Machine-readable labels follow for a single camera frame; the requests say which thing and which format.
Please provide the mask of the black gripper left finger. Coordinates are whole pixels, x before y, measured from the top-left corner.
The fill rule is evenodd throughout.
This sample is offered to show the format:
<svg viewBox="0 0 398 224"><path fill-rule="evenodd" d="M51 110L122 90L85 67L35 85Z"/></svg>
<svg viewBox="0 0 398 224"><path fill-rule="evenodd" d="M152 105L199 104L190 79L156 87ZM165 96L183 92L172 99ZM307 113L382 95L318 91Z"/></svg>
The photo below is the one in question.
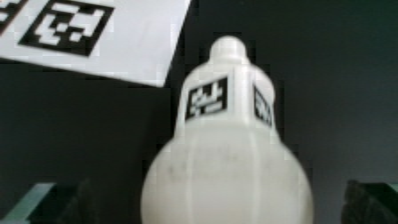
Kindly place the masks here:
<svg viewBox="0 0 398 224"><path fill-rule="evenodd" d="M35 183L0 224L96 224L90 182Z"/></svg>

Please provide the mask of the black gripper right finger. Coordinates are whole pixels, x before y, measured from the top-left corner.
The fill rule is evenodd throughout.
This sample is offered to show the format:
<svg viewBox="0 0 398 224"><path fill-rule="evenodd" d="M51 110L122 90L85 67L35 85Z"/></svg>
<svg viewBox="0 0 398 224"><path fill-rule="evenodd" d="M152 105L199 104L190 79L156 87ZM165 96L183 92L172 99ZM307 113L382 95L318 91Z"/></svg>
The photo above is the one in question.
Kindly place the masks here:
<svg viewBox="0 0 398 224"><path fill-rule="evenodd" d="M343 224L398 224L398 183L348 181Z"/></svg>

